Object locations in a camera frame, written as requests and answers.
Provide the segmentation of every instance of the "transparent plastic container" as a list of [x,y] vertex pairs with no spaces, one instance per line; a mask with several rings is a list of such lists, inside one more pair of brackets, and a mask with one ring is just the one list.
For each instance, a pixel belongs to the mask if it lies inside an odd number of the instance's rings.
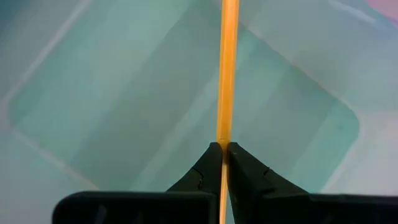
[[[80,190],[164,191],[215,141],[219,2],[7,0],[0,12],[1,223],[50,223]],[[233,141],[310,192],[398,194],[391,13],[241,0]]]

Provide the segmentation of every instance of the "black holder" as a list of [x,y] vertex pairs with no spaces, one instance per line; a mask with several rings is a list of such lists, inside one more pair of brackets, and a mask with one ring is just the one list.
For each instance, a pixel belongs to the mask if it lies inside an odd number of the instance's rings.
[[[228,145],[235,223],[398,223],[398,197],[310,194]],[[61,200],[53,224],[219,223],[222,151],[211,143],[168,191],[81,192]]]

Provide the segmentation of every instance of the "translucent plastic lid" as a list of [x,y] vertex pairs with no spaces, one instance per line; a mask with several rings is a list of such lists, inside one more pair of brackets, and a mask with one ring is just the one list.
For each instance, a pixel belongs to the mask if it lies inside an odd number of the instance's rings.
[[[389,4],[241,0],[233,141],[309,192],[398,194]],[[0,223],[50,223],[80,190],[164,191],[181,178],[216,140],[220,9],[6,0]]]

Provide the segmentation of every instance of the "clamp jaw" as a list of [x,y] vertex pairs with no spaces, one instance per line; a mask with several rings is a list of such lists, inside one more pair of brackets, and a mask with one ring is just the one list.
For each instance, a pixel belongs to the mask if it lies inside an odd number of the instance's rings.
[[[228,145],[235,223],[398,223],[398,197],[310,194],[237,143]],[[81,192],[58,203],[53,224],[219,223],[220,145],[164,193]]]

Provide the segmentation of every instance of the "blurred background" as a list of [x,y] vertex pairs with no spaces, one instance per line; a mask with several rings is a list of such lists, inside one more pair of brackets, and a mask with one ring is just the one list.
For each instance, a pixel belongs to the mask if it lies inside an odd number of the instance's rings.
[[[233,141],[310,192],[398,195],[397,4],[241,0]],[[215,141],[220,9],[3,0],[0,222],[181,178]]]

